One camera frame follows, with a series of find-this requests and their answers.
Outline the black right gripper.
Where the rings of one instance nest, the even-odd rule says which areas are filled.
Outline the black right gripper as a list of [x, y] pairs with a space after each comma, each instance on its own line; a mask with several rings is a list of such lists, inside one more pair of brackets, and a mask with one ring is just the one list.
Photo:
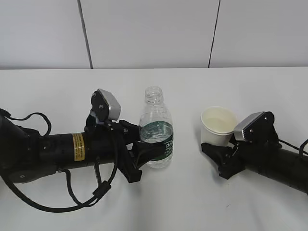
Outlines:
[[282, 147], [271, 142], [264, 145], [236, 144], [235, 136], [231, 136], [228, 146], [201, 144], [202, 152], [217, 165], [219, 176], [226, 180], [246, 169], [265, 176], [270, 157]]

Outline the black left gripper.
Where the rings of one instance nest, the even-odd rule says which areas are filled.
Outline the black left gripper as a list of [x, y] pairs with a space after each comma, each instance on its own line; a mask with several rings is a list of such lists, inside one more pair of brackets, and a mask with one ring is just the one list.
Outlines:
[[[139, 169], [147, 162], [162, 156], [166, 145], [162, 142], [146, 143], [140, 141], [139, 126], [125, 120], [99, 122], [88, 115], [84, 127], [88, 135], [89, 150], [99, 164], [114, 163], [108, 183], [111, 183], [119, 170], [128, 183], [141, 180], [142, 171]], [[127, 145], [132, 146], [132, 155]]]

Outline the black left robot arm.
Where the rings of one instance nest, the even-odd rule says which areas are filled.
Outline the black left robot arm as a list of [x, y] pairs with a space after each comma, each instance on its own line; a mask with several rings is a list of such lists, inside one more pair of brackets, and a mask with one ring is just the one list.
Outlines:
[[116, 164], [128, 182], [141, 179], [141, 167], [164, 154], [163, 142], [140, 140], [137, 125], [125, 120], [97, 123], [88, 116], [81, 133], [41, 135], [14, 124], [0, 112], [0, 165], [13, 183], [28, 183], [64, 169]]

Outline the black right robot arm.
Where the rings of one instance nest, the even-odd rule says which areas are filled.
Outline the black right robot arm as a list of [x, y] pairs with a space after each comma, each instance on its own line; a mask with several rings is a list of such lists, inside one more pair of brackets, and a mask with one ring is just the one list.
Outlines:
[[301, 192], [308, 192], [308, 158], [283, 149], [278, 142], [237, 142], [232, 148], [202, 143], [201, 149], [228, 180], [250, 170]]

